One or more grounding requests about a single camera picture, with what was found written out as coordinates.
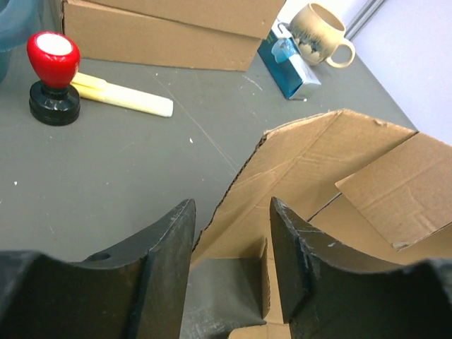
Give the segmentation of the red black stamp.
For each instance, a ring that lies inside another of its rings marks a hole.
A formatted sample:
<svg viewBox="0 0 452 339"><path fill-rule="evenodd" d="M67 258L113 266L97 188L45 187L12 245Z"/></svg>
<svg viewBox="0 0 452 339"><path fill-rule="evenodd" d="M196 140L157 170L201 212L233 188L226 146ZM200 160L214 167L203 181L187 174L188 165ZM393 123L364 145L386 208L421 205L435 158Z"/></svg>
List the red black stamp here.
<svg viewBox="0 0 452 339"><path fill-rule="evenodd" d="M81 109L80 94L71 85L81 62L79 48L69 37L45 30L33 34L26 49L39 78L30 87L31 114L50 126L72 124Z"/></svg>

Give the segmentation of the teal plastic bin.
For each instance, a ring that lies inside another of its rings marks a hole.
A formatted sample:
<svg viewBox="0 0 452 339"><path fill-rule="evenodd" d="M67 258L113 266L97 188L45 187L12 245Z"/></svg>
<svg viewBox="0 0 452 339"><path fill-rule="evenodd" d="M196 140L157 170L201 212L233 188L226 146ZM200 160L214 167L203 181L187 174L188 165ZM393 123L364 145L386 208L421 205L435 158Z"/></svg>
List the teal plastic bin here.
<svg viewBox="0 0 452 339"><path fill-rule="evenodd" d="M13 51L35 33L62 31L63 1L1 1L1 82L6 77Z"/></svg>

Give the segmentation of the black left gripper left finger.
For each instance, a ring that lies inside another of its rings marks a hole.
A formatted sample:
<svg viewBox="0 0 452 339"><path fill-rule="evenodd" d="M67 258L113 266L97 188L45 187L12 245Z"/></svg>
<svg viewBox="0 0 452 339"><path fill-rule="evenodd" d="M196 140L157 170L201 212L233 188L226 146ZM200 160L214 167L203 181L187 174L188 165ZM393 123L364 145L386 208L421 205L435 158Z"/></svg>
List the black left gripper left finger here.
<svg viewBox="0 0 452 339"><path fill-rule="evenodd" d="M178 338L196 224L186 199L80 262L1 252L2 338Z"/></svg>

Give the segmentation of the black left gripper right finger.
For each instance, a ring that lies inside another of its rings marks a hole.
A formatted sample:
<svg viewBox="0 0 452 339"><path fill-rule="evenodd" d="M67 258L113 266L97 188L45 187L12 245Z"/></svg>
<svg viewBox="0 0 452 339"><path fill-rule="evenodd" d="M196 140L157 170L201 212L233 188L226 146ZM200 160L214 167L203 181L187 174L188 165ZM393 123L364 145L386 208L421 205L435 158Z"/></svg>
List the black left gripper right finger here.
<svg viewBox="0 0 452 339"><path fill-rule="evenodd" d="M279 198L270 230L292 338L450 338L451 260L398 265L312 226Z"/></svg>

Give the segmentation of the lower folded cardboard box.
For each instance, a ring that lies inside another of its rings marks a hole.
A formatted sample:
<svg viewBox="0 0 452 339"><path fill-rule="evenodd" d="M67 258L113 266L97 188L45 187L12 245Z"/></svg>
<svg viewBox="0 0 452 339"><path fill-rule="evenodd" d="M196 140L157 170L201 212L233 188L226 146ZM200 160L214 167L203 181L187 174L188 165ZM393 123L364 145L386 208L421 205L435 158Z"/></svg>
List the lower folded cardboard box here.
<svg viewBox="0 0 452 339"><path fill-rule="evenodd" d="M63 1L64 33L84 58L186 69L247 71L259 38L145 16L88 1Z"/></svg>

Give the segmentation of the beige ceramic mug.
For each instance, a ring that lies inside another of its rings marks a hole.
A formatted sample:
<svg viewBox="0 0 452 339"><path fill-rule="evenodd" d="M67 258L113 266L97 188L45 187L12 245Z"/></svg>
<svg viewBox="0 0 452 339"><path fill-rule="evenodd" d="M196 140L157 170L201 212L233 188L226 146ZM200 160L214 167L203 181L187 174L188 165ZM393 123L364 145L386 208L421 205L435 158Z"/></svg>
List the beige ceramic mug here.
<svg viewBox="0 0 452 339"><path fill-rule="evenodd" d="M333 68L343 69L355 59L355 46L345 38L344 23L321 4L308 3L303 7L290 21L289 31L302 58L310 66L326 62ZM339 46L349 49L347 61L333 60Z"/></svg>

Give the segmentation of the brown cardboard box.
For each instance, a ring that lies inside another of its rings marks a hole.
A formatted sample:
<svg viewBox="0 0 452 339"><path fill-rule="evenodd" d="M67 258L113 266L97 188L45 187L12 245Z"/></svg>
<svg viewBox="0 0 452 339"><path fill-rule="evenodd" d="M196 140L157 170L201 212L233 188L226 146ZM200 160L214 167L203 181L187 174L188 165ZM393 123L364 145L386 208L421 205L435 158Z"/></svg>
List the brown cardboard box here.
<svg viewBox="0 0 452 339"><path fill-rule="evenodd" d="M260 258L264 324L232 338L292 338L283 321L270 201L343 244L408 265L451 260L451 147L340 109L267 131L196 242L192 261Z"/></svg>

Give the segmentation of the blue toothpaste box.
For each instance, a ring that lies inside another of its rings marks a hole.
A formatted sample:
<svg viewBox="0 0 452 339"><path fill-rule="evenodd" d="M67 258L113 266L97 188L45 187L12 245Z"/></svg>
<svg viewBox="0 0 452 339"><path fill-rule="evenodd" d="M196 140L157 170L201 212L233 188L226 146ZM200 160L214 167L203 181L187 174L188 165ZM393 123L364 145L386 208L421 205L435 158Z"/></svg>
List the blue toothpaste box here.
<svg viewBox="0 0 452 339"><path fill-rule="evenodd" d="M258 54L288 100L307 101L321 87L316 74L303 60L286 24L276 19Z"/></svg>

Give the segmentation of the yellow highlighter marker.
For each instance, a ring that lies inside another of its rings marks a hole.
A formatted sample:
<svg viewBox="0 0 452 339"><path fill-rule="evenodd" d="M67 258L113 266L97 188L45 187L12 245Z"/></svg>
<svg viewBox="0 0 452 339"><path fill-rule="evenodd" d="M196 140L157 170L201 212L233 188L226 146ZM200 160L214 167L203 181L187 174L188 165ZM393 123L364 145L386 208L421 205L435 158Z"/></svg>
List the yellow highlighter marker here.
<svg viewBox="0 0 452 339"><path fill-rule="evenodd" d="M78 72L71 85L85 99L136 110L159 117L171 117L174 103L171 99L140 90L109 83L104 79Z"/></svg>

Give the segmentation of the upper folded cardboard box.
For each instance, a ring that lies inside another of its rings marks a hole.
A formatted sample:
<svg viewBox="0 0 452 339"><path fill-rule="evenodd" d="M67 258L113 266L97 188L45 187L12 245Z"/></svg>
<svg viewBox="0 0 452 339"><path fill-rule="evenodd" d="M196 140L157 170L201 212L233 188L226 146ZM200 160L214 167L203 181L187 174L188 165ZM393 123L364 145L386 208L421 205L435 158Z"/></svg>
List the upper folded cardboard box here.
<svg viewBox="0 0 452 339"><path fill-rule="evenodd" d="M105 0L95 3L259 39L267 36L285 4L280 0Z"/></svg>

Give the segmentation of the folded cardboard box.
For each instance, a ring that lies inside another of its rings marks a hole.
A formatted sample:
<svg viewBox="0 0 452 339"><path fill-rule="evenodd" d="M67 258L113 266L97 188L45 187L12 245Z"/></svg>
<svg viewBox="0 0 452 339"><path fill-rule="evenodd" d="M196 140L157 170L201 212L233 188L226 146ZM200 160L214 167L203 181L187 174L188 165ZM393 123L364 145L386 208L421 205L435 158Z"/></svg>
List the folded cardboard box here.
<svg viewBox="0 0 452 339"><path fill-rule="evenodd" d="M63 1L64 33L84 58L186 69L247 71L259 38L145 16L88 1Z"/></svg>
<svg viewBox="0 0 452 339"><path fill-rule="evenodd" d="M105 0L95 3L259 39L267 36L285 4L280 0Z"/></svg>

